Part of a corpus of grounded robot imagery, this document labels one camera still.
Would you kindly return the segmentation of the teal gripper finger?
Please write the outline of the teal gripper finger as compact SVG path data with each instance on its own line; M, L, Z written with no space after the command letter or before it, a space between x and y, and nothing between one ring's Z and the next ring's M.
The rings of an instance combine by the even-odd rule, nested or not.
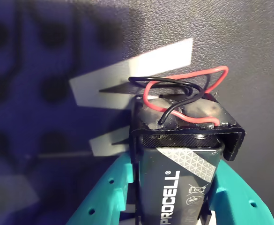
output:
M67 222L69 225L118 225L126 210L128 185L133 183L129 153L108 168Z
M274 225L267 205L224 161L216 170L208 207L215 212L217 225Z

